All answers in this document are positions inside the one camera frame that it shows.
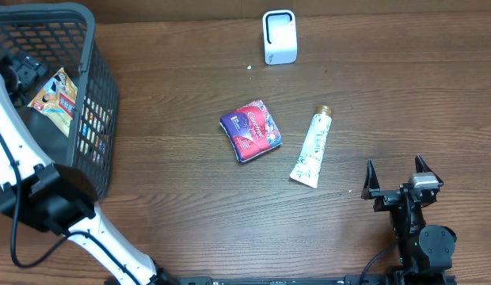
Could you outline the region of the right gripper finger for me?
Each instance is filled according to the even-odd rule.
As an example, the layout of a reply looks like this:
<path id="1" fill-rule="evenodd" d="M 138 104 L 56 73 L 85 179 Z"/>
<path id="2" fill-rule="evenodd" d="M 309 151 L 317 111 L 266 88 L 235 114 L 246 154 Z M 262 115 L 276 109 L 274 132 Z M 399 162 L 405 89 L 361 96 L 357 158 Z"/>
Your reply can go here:
<path id="1" fill-rule="evenodd" d="M 367 173 L 361 193 L 361 198 L 371 200 L 375 197 L 375 193 L 379 191 L 379 181 L 375 173 L 372 160 L 367 161 Z"/>
<path id="2" fill-rule="evenodd" d="M 431 174 L 437 180 L 438 185 L 443 186 L 443 180 L 435 172 L 432 171 L 432 169 L 427 165 L 427 163 L 419 154 L 415 157 L 415 168 L 417 173 Z"/>

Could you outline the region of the yellow snack bag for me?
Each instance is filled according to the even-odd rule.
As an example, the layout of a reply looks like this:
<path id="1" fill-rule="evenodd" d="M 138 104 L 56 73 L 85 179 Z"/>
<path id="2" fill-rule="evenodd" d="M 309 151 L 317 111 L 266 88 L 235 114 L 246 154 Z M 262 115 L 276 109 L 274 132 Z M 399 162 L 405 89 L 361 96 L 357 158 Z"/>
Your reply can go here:
<path id="1" fill-rule="evenodd" d="M 28 106 L 50 119 L 68 137 L 70 124 L 74 118 L 77 93 L 78 87 L 61 67 L 45 82 Z"/>

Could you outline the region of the white cosmetic tube gold cap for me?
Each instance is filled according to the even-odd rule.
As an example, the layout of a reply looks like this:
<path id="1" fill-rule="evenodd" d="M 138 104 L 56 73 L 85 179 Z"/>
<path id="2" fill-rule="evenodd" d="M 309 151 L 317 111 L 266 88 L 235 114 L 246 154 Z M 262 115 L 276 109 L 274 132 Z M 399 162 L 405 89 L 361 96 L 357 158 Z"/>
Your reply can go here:
<path id="1" fill-rule="evenodd" d="M 292 180 L 311 188 L 318 187 L 332 116 L 333 109 L 327 105 L 315 108 L 298 160 L 290 173 Z"/>

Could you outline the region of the red purple Carefree pack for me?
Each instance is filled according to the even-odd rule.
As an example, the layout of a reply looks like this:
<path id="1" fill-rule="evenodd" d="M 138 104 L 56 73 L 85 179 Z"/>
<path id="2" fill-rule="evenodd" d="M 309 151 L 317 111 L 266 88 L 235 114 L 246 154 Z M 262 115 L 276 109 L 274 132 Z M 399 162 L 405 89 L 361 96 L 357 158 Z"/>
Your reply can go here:
<path id="1" fill-rule="evenodd" d="M 246 163 L 282 145 L 283 140 L 270 111 L 256 100 L 220 118 L 239 162 Z"/>

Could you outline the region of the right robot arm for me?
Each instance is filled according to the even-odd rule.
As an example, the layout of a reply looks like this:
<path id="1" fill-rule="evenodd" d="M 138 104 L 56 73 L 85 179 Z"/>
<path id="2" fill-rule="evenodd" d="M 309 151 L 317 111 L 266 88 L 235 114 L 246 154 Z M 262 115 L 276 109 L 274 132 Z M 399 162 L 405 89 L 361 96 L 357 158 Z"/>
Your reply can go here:
<path id="1" fill-rule="evenodd" d="M 447 275 L 452 268 L 456 233 L 447 226 L 429 225 L 422 210 L 436 202 L 443 187 L 439 178 L 420 155 L 415 157 L 416 172 L 397 190 L 382 190 L 371 160 L 361 198 L 373 200 L 375 212 L 387 211 L 395 235 L 395 243 L 374 256 L 358 278 L 358 284 L 431 284 L 452 285 L 456 278 Z M 371 266 L 397 249 L 400 264 L 390 266 L 383 275 L 369 277 Z"/>

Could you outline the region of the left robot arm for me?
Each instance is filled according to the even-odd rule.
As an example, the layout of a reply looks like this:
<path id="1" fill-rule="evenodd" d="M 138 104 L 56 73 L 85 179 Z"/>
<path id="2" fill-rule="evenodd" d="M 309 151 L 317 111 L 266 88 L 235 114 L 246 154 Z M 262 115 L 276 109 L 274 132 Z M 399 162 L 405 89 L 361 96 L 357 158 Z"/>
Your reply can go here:
<path id="1" fill-rule="evenodd" d="M 38 146 L 10 94 L 17 75 L 0 58 L 0 213 L 12 219 L 10 255 L 19 268 L 45 261 L 65 241 L 93 256 L 116 284 L 175 284 L 176 280 L 134 247 L 102 212 L 97 192 L 80 170 L 54 163 Z M 20 223 L 60 237 L 26 264 L 17 256 Z"/>

